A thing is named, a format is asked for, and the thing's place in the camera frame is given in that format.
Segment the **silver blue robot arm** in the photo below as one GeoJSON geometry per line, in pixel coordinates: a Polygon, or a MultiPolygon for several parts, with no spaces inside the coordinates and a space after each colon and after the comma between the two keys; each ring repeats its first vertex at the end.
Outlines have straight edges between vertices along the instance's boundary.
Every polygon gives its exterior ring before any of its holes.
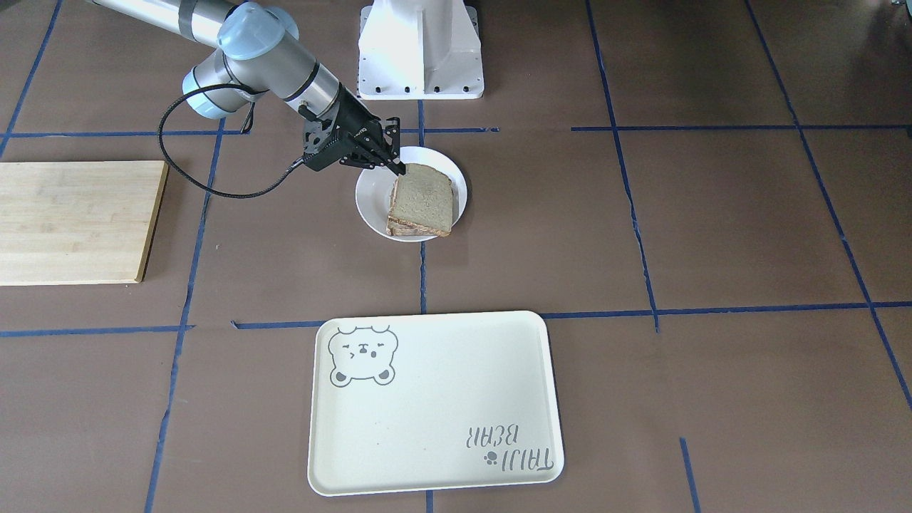
{"type": "Polygon", "coordinates": [[[273,93],[303,118],[303,160],[403,175],[398,119],[379,120],[299,40],[290,14],[231,1],[104,1],[102,6],[214,49],[183,79],[196,113],[222,119],[273,93]]]}

